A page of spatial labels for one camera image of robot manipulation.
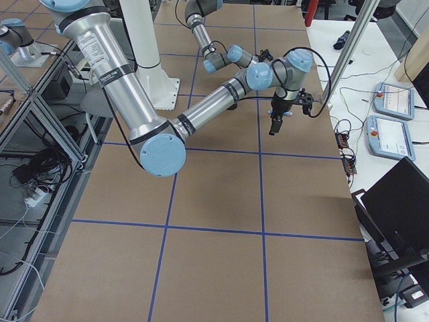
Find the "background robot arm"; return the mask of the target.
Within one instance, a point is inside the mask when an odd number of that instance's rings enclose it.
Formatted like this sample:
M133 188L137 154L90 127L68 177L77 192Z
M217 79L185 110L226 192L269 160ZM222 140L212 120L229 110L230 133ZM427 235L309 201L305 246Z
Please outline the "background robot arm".
M1 21L1 50L16 67L41 68L48 59L18 18Z

